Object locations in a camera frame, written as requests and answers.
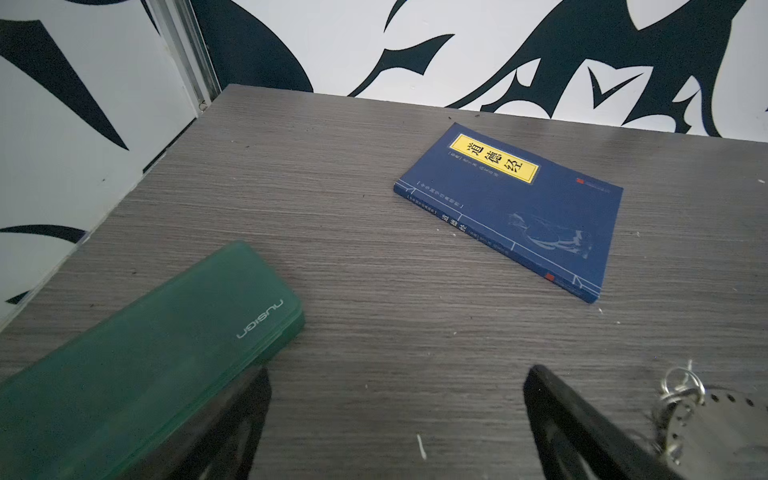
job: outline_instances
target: book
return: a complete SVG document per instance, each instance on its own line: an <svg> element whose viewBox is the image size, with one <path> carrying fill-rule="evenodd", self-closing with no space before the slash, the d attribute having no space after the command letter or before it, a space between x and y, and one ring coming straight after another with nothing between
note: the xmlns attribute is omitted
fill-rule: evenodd
<svg viewBox="0 0 768 480"><path fill-rule="evenodd" d="M395 192L588 303L623 189L453 124Z"/></svg>

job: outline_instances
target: book spine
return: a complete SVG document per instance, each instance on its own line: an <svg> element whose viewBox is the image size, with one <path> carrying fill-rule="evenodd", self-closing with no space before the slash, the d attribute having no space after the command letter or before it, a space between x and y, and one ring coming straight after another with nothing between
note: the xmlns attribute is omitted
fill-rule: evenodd
<svg viewBox="0 0 768 480"><path fill-rule="evenodd" d="M493 250L496 250L497 252L501 253L505 257L511 260L514 260L517 263L520 263L522 266L537 273L538 275L543 276L546 280L549 280L550 282L554 283L560 288L567 290L570 293L573 293L575 296L579 297L583 301L587 303L594 303L594 301L598 299L597 295L587 290L584 290L582 288L579 288L577 285L574 285L569 279L564 278L562 275L556 272L547 270L546 268L536 264L535 262L531 261L527 257L524 257L520 253L516 252L515 250L510 249L505 245L502 245L498 241L487 237L486 235L478 232L476 229L470 227L469 225L462 223L459 220L459 218L456 218L453 212L448 212L447 210L441 208L439 205L436 205L428 201L424 201L420 198L415 197L414 195L411 195L404 187L398 184L395 184L393 190L400 197L410 200L412 203L414 203L415 205L418 205L422 209L435 215L440 220L443 220L446 223L456 227L457 229L466 233L467 235L474 238L475 240L479 240L483 242L484 244L491 247Z"/></svg>

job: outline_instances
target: white speck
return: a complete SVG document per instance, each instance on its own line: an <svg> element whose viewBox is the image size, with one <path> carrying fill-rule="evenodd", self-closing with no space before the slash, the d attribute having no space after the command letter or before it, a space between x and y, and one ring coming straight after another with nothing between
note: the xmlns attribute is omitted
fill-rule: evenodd
<svg viewBox="0 0 768 480"><path fill-rule="evenodd" d="M427 459L427 452L424 451L424 445L422 444L422 436L416 434L416 440L419 440L419 451L422 453L422 460Z"/></svg>

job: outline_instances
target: metal keychain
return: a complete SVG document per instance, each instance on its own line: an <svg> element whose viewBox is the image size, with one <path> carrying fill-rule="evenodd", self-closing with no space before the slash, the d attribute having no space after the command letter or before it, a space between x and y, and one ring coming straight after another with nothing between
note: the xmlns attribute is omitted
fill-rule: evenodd
<svg viewBox="0 0 768 480"><path fill-rule="evenodd" d="M684 378L670 389L676 372ZM768 406L735 390L705 388L690 361L667 370L652 418L660 460L678 475L768 479Z"/></svg>

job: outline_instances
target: yellow title label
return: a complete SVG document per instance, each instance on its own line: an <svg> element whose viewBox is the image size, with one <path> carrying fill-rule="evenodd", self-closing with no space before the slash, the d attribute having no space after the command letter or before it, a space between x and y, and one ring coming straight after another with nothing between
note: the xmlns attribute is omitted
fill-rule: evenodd
<svg viewBox="0 0 768 480"><path fill-rule="evenodd" d="M526 184L533 183L536 172L538 172L537 164L532 164L520 157L508 154L498 148L493 148L464 134L460 134L454 140L451 148L463 153L467 157L474 158L482 164L504 172L510 177L523 180Z"/></svg>

